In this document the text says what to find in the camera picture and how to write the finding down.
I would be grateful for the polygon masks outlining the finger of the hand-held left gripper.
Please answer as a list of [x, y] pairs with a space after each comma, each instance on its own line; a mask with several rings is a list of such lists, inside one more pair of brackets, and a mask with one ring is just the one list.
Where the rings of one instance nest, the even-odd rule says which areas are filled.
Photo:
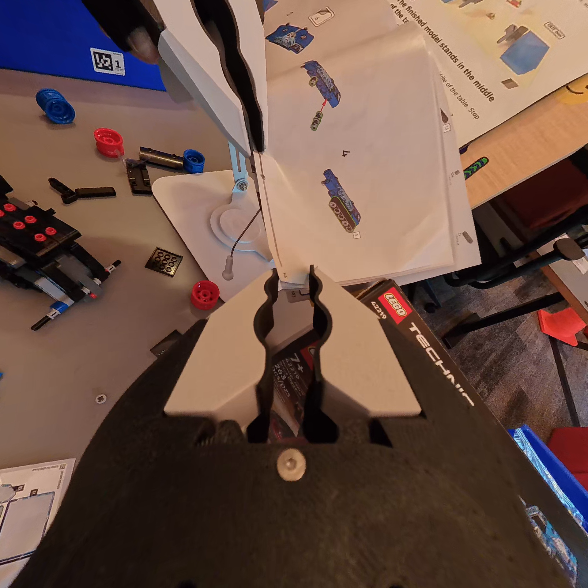
[[[206, 49], [208, 45], [192, 9], [192, 1], [155, 1], [155, 4], [165, 25], [158, 41], [162, 59], [192, 99], [206, 111], [224, 134], [212, 111], [212, 100], [221, 97], [221, 92], [214, 83], [215, 79], [209, 75], [212, 60], [207, 52], [203, 61], [196, 56], [197, 49]], [[241, 154], [247, 158], [252, 156], [252, 153]]]
[[212, 111], [241, 153], [262, 152], [268, 128], [268, 90], [263, 16], [256, 1], [192, 1], [212, 60], [210, 76], [220, 91]]

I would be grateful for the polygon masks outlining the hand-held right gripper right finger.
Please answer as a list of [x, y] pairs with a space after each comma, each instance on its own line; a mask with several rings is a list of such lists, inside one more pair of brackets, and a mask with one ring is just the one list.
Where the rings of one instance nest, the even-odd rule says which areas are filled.
[[303, 415], [308, 442], [335, 442], [350, 421], [416, 417], [422, 409], [381, 320], [323, 270], [309, 269], [318, 340]]

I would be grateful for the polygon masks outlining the instruction booklet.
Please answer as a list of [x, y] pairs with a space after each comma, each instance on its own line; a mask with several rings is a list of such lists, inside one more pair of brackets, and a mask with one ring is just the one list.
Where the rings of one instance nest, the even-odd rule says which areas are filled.
[[481, 256], [452, 113], [414, 21], [387, 1], [278, 1], [265, 14], [263, 219], [284, 285], [401, 283]]

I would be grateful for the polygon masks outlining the black block with red pins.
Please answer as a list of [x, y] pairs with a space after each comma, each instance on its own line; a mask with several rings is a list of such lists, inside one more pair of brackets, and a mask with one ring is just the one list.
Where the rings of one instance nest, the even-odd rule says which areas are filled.
[[25, 259], [48, 259], [81, 233], [38, 206], [23, 209], [1, 199], [1, 245]]

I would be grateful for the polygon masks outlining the grey desk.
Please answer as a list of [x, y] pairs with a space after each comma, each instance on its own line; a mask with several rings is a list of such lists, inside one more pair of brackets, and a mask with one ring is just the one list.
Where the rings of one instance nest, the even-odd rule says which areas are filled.
[[[48, 120], [35, 100], [55, 89], [75, 109], [73, 123]], [[150, 349], [173, 330], [207, 316], [190, 303], [205, 276], [151, 196], [130, 191], [120, 160], [96, 150], [93, 132], [114, 129], [125, 154], [141, 146], [180, 155], [195, 149], [207, 171], [231, 168], [228, 142], [200, 108], [167, 93], [1, 70], [1, 175], [13, 195], [52, 208], [80, 231], [79, 243], [102, 264], [121, 260], [104, 294], [31, 327], [48, 311], [44, 293], [1, 283], [1, 468], [78, 461], [108, 411], [156, 357]], [[64, 205], [48, 178], [72, 190], [114, 187], [116, 197]], [[145, 269], [154, 248], [183, 259], [173, 277]], [[95, 397], [106, 394], [98, 405]]]

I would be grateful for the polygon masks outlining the person's left hand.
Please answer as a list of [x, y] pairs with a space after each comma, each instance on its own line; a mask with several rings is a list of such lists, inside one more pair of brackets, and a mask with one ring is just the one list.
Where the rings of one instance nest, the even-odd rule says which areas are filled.
[[156, 65], [159, 61], [159, 51], [144, 26], [135, 28], [127, 39], [129, 52], [140, 61]]

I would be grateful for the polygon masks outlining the black smooth square tile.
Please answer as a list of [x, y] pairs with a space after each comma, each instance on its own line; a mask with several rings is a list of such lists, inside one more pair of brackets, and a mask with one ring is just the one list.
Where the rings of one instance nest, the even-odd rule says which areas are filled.
[[154, 345], [150, 349], [150, 352], [155, 357], [160, 357], [168, 350], [170, 350], [176, 342], [180, 341], [181, 338], [182, 334], [175, 329], [170, 334], [165, 336], [161, 341], [159, 341], [156, 345]]

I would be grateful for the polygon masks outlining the blue storage bin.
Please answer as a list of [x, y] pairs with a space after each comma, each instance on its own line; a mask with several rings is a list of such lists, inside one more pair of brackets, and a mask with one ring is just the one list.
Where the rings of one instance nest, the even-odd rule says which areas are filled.
[[508, 429], [508, 433], [575, 522], [587, 533], [587, 490], [581, 482], [527, 425]]
[[82, 1], [1, 1], [1, 68], [165, 91], [158, 65], [122, 51]]

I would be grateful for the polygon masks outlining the red wheel rim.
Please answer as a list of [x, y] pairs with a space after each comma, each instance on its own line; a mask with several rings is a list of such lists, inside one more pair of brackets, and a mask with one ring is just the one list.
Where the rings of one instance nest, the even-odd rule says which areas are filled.
[[195, 283], [192, 288], [190, 303], [196, 309], [209, 311], [215, 307], [219, 297], [220, 291], [216, 283], [209, 280], [201, 280]]
[[124, 156], [123, 137], [114, 129], [98, 128], [93, 132], [93, 137], [101, 155], [111, 159]]

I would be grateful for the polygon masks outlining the black beam with holes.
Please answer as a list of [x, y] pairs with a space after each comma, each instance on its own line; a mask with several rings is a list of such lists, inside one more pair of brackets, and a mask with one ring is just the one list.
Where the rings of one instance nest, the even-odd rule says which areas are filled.
[[184, 160], [182, 156], [174, 153], [158, 151], [145, 146], [139, 148], [139, 160], [145, 165], [158, 166], [173, 171], [181, 171], [184, 169]]

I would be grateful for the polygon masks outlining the white book stand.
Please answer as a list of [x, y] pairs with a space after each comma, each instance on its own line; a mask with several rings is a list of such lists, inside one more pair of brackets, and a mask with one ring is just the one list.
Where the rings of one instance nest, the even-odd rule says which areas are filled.
[[[541, 99], [473, 142], [461, 155], [463, 168], [481, 158], [488, 163], [466, 180], [470, 207], [544, 171], [587, 143], [587, 75]], [[167, 176], [155, 181], [153, 194], [187, 246], [204, 276], [215, 282], [227, 301], [275, 263], [255, 252], [234, 251], [234, 278], [222, 278], [233, 241], [222, 244], [211, 220], [231, 204], [231, 171]]]

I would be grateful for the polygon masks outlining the orange plastic object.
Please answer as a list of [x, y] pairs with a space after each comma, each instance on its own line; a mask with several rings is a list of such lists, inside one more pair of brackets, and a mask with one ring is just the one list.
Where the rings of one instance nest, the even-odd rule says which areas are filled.
[[574, 348], [584, 346], [584, 342], [577, 340], [577, 334], [586, 331], [587, 323], [574, 309], [566, 308], [556, 313], [539, 310], [537, 318], [543, 334]]

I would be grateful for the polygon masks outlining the colourful sticker sheet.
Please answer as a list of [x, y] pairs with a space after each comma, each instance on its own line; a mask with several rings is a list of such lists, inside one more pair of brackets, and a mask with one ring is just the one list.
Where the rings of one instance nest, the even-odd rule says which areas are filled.
[[55, 518], [76, 460], [1, 469], [1, 570], [25, 562]]

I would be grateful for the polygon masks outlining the large printed instruction sheet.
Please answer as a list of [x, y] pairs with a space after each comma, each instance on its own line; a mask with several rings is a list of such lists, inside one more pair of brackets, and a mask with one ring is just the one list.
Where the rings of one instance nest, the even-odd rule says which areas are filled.
[[391, 1], [433, 55], [458, 145], [587, 73], [587, 1]]

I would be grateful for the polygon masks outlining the black frame piece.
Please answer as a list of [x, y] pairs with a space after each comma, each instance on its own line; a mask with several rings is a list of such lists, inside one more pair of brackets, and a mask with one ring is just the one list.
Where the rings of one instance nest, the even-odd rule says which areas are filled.
[[125, 159], [130, 191], [136, 196], [152, 196], [152, 187], [146, 163], [143, 160]]

